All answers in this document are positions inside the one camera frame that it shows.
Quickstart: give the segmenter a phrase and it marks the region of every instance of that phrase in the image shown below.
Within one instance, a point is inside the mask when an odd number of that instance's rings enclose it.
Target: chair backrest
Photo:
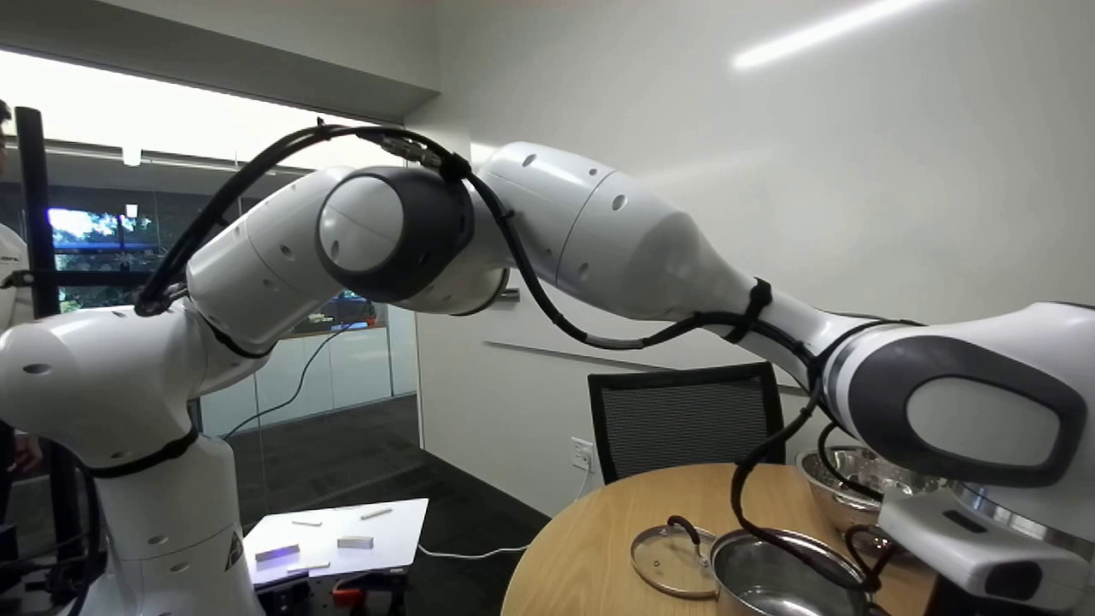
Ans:
[[[607,483],[664,465],[740,463],[785,426],[769,362],[592,371],[590,401]]]

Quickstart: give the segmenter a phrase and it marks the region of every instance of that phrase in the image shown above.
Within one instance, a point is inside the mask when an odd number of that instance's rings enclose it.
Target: round wooden table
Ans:
[[[670,513],[715,538],[736,530],[729,475],[731,465],[674,465],[583,495],[519,558],[502,616],[713,616],[715,601],[649,588],[631,564],[631,542]],[[795,465],[760,465],[745,485],[745,513],[843,550]],[[926,607],[932,582],[932,572],[894,560],[876,598],[894,616],[913,616]]]

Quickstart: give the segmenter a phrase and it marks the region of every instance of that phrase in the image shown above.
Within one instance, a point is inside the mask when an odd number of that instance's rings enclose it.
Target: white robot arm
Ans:
[[[414,156],[445,177],[320,172],[264,198],[188,260],[186,296],[155,314],[74,312],[0,338],[0,412],[97,473],[111,566],[86,613],[256,613],[229,447],[191,426],[186,401],[256,370],[340,286],[466,314],[514,264],[536,296],[548,281],[628,319],[677,320],[615,342],[544,303],[583,342],[640,350],[713,328],[775,360],[888,459],[980,485],[981,509],[888,501],[898,539],[973,591],[1083,601],[1088,558],[1075,542],[1095,539],[1083,490],[1095,455],[1088,307],[1035,303],[944,328],[826,314],[731,269],[689,216],[607,164],[514,142],[480,180]],[[1039,538],[991,522],[985,501],[1037,520]]]

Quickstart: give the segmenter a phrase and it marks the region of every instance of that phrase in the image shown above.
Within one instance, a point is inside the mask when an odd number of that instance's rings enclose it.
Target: white paper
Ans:
[[[427,498],[391,498],[269,513],[244,538],[251,586],[300,572],[324,577],[409,566],[417,555],[423,509]]]

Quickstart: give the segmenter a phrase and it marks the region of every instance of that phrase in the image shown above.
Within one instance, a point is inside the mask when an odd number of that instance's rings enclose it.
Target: dark floor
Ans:
[[[269,509],[427,495],[423,547],[480,555],[526,542],[548,517],[417,447],[414,395],[234,439],[244,528]],[[519,555],[417,555],[409,616],[495,616]]]

